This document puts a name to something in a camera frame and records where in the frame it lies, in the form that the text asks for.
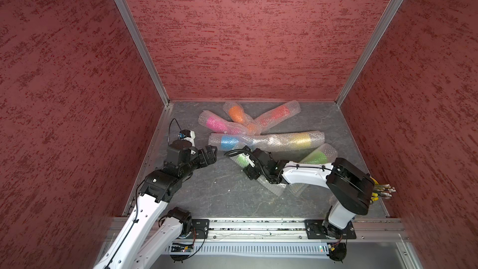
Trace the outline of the blue glass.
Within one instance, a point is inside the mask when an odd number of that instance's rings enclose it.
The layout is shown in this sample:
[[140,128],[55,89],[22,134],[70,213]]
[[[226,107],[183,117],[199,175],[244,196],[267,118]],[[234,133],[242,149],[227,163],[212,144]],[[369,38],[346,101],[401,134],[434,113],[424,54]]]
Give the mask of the blue glass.
[[252,148],[261,142],[262,138],[262,136],[213,133],[209,136],[208,144],[216,146],[220,151],[230,151],[236,147],[248,146]]

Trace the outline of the clear bubble wrap sheet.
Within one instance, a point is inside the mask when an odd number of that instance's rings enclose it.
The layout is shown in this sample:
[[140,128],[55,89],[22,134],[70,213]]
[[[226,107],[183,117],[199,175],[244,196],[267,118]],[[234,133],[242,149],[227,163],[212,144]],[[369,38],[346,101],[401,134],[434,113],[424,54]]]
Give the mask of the clear bubble wrap sheet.
[[[235,162],[236,158],[237,156],[230,157],[230,159],[233,162]],[[286,184],[271,184],[262,175],[256,181],[260,183],[264,188],[266,188],[267,190],[269,190],[271,193],[273,193],[274,195],[278,197],[280,197],[286,189]]]

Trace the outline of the light green wine glass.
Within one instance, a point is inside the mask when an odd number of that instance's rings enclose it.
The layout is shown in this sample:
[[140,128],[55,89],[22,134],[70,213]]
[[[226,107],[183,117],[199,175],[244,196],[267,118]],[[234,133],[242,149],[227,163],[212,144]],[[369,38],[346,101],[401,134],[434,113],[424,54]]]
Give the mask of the light green wine glass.
[[235,160],[236,164],[238,164],[241,168],[246,168],[250,165],[249,158],[244,154],[239,154]]

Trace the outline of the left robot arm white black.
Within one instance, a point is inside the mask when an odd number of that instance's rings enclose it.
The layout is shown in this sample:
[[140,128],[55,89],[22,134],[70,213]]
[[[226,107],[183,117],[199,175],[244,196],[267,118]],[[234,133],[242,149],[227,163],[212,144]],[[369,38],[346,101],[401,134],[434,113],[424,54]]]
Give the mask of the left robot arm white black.
[[139,185],[132,213],[96,268],[149,269],[175,239],[195,234],[190,212],[179,207],[163,212],[196,169],[216,162],[217,147],[197,149],[191,139],[177,139],[167,157]]

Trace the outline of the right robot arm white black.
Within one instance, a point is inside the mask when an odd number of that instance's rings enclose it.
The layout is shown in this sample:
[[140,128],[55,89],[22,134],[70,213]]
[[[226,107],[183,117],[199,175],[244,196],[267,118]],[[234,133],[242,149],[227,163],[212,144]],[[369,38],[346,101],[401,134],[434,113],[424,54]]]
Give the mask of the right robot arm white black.
[[375,183],[369,174],[344,158],[326,164],[303,164],[275,161],[270,153],[252,151],[247,146],[239,152],[246,156],[248,166],[243,171],[251,180],[263,177],[271,185],[306,184],[330,190],[337,202],[322,222],[322,230],[330,239],[339,239],[356,215],[368,214]]

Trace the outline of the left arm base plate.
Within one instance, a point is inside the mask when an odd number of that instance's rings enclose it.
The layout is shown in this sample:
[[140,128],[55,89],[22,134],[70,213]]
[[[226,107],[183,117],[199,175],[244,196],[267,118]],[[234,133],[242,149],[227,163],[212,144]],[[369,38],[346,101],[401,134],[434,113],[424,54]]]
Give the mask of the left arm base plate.
[[209,219],[192,219],[190,232],[186,239],[206,239],[210,227]]

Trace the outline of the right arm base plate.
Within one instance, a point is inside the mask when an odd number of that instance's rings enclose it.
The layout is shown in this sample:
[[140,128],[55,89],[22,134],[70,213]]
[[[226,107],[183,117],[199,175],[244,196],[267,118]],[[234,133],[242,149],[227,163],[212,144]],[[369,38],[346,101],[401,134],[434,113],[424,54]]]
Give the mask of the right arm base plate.
[[309,240],[355,240],[357,238],[351,221],[345,229],[339,229],[323,219],[304,221],[305,231]]

